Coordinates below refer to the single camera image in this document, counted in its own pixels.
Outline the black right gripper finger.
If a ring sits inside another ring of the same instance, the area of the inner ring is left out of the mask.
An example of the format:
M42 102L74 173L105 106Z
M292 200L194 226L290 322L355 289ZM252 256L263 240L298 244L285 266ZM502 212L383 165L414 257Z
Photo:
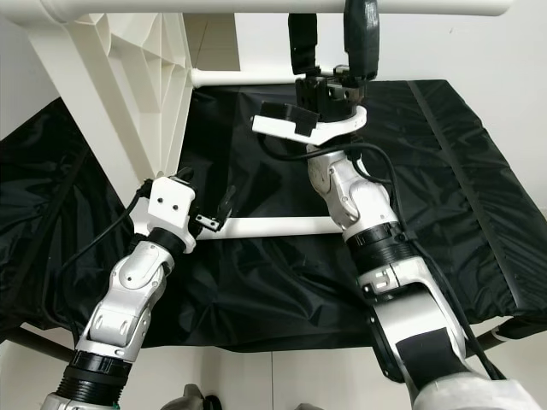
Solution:
M349 77L356 83L375 79L379 66L378 0L345 0L343 21Z
M318 44L317 15L315 13L290 13L288 15L291 67L294 74L318 77L315 48Z

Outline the white plastic table top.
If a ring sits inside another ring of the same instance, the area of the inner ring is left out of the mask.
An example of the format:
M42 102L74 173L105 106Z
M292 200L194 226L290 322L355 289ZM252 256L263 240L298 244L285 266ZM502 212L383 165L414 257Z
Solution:
M231 13L94 13L25 32L120 194L179 167L191 72L239 68Z

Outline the grey left robot foot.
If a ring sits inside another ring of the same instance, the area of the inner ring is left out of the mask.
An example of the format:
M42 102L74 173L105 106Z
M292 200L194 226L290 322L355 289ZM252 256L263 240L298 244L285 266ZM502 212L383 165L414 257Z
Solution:
M198 386L188 384L183 395L165 403L161 410L222 410L222 403L217 395L204 395Z

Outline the black tablecloth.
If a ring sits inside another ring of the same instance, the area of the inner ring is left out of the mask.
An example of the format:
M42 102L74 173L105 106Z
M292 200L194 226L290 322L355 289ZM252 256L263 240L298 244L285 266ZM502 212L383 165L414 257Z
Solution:
M181 148L202 210L235 187L234 215L324 216L300 161L262 152L250 118L291 104L292 85L200 87ZM470 323L547 318L547 219L477 114L444 79L373 82L364 141L393 160L408 226L452 285ZM132 223L107 226L117 194L63 101L0 143L0 320L82 331ZM168 277L145 345L235 352L367 347L368 306L339 235L202 241Z

